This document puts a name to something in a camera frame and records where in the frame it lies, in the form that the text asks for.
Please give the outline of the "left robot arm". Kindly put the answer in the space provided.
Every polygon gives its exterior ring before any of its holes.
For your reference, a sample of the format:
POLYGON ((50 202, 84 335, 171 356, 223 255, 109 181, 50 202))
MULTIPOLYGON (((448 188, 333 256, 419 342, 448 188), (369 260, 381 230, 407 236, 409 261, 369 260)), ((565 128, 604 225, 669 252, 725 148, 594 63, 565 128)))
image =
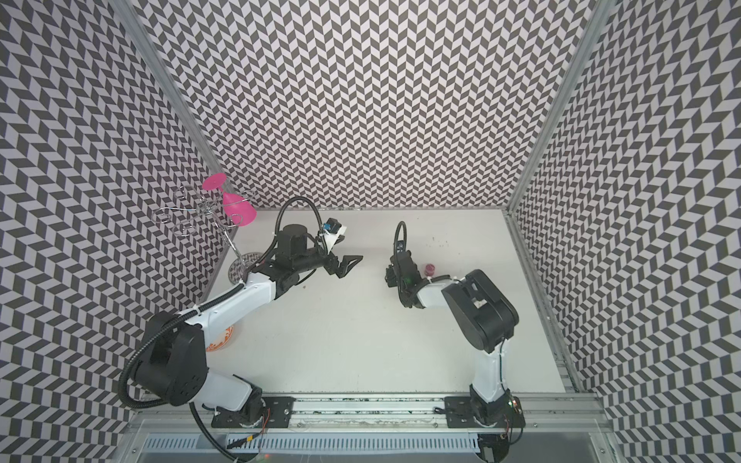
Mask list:
POLYGON ((343 279, 362 260, 334 253, 347 228, 334 218, 323 220, 311 200, 293 197, 278 214, 285 215, 296 203, 306 204, 314 214, 315 233, 277 220, 270 245, 243 268, 231 289, 190 309, 156 314, 147 322, 144 338, 118 381, 117 395, 123 405, 148 409, 202 403, 214 411, 255 420, 264 407, 260 389, 235 375, 213 372, 208 347, 220 341, 228 328, 302 284, 310 273, 323 269, 343 279))

